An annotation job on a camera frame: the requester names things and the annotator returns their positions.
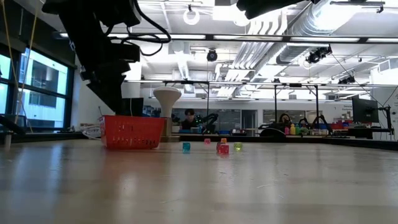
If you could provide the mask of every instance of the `blue cube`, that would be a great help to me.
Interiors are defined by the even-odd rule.
[[[182,143],[182,151],[190,151],[191,150],[191,143],[189,142],[183,142]]]

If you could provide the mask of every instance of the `ceiling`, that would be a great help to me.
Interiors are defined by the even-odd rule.
[[[34,12],[35,2],[30,0],[15,0],[27,10]],[[141,9],[156,23],[166,28],[172,34],[247,34],[250,29],[248,26],[237,26],[233,21],[216,21],[211,15],[215,9],[215,0],[201,1],[203,4],[193,4],[193,8],[200,11],[200,20],[196,25],[188,25],[184,22],[183,14],[187,10],[186,4],[175,5],[167,2],[145,4],[140,3]],[[287,23],[289,26],[294,24],[295,18],[308,5],[308,1],[303,1],[287,11]],[[332,35],[345,36],[398,36],[398,6],[387,7],[380,14],[376,13],[377,8],[362,8],[347,23],[343,24]],[[63,31],[62,23],[55,15],[39,13],[39,17],[52,27]],[[148,22],[142,21],[138,26],[133,27],[133,32],[159,33]],[[126,27],[116,26],[113,32],[125,33]],[[138,42],[144,52],[155,50],[158,45]],[[190,71],[210,71],[215,72],[216,65],[219,63],[231,63],[241,50],[242,42],[207,42],[190,41],[187,43],[189,50],[187,55],[187,66]],[[331,44],[333,55],[342,64],[342,67],[335,58],[327,56],[320,63],[309,65],[304,63],[306,55],[298,58],[292,65],[283,69],[283,79],[289,81],[306,80],[308,77],[320,77],[320,80],[327,80],[330,77],[344,73],[345,70],[355,71],[356,79],[360,83],[369,80],[371,68],[377,63],[384,62],[389,58],[398,57],[398,45],[369,45],[369,44]],[[218,61],[207,62],[206,55],[208,49],[216,49]],[[169,45],[165,45],[159,54],[153,57],[142,58],[142,74],[146,79],[159,77],[163,74],[171,74],[178,70],[178,59],[170,54]]]

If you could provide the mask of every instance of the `red basket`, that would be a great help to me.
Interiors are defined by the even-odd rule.
[[[108,149],[153,149],[159,145],[163,125],[163,118],[105,115],[101,140]]]

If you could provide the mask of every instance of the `white lamp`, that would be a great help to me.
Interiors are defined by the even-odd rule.
[[[181,97],[181,92],[174,87],[158,87],[154,90],[154,95],[162,107],[163,118],[172,117],[172,108],[174,103]]]

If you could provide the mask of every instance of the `camera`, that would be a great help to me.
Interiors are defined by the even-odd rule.
[[[216,50],[210,49],[209,53],[207,54],[207,61],[209,62],[215,62],[217,60],[217,53]]]

